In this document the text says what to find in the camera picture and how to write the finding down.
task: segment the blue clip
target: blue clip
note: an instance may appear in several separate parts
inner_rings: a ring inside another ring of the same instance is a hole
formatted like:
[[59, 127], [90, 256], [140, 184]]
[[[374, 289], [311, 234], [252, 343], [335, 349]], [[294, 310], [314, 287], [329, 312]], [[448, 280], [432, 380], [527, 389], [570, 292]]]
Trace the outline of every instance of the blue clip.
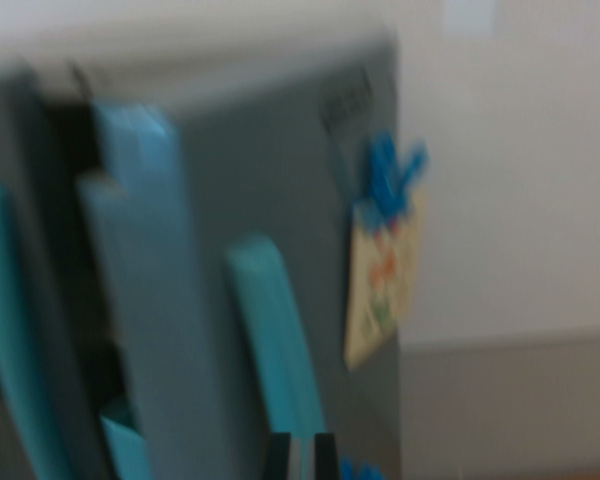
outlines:
[[400, 172], [391, 133], [380, 132], [371, 143], [370, 196], [386, 221], [408, 211], [407, 188], [422, 174], [429, 159], [424, 143], [416, 145], [410, 155], [409, 164]]
[[371, 142], [371, 184], [368, 198], [354, 204], [357, 214], [369, 231], [375, 232], [411, 208], [408, 189], [424, 172], [429, 154], [423, 142], [409, 153], [410, 160], [400, 171], [393, 137], [388, 131], [378, 133]]

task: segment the blue handle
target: blue handle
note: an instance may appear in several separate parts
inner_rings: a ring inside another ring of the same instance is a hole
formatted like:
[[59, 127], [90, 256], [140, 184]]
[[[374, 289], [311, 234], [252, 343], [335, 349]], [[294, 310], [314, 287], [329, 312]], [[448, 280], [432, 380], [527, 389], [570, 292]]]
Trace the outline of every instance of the blue handle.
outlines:
[[7, 190], [0, 184], [0, 385], [36, 477], [71, 480], [42, 378]]

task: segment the black object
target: black object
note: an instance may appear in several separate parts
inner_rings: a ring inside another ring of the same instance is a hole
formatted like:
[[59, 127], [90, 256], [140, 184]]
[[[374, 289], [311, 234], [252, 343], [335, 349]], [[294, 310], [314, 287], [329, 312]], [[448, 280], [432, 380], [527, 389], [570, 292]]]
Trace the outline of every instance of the black object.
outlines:
[[[299, 478], [289, 471], [291, 448], [292, 441], [289, 433], [274, 433], [271, 435], [262, 480]], [[333, 433], [315, 435], [313, 449], [313, 456], [309, 453], [307, 459], [307, 462], [314, 462], [313, 465], [307, 465], [307, 471], [313, 472], [313, 477], [307, 476], [307, 480], [340, 480], [335, 435]]]
[[290, 449], [290, 433], [274, 433], [271, 435], [262, 480], [286, 480], [289, 470]]
[[335, 435], [333, 433], [319, 433], [314, 437], [313, 444], [315, 480], [340, 480]]

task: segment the fridge magnet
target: fridge magnet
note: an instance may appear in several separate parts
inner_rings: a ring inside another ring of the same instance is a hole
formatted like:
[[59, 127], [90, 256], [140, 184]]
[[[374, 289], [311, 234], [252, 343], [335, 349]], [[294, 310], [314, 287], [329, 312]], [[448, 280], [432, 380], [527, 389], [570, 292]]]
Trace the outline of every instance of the fridge magnet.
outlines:
[[371, 142], [371, 184], [353, 205], [344, 360], [355, 369], [391, 337], [409, 313], [416, 275], [428, 162], [424, 144], [400, 169], [391, 134]]

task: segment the gray wall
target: gray wall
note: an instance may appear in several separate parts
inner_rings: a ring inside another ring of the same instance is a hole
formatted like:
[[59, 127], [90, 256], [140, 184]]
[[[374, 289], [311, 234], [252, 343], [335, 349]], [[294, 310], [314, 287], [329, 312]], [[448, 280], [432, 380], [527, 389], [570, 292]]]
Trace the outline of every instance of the gray wall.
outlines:
[[404, 477], [600, 469], [600, 339], [405, 353]]

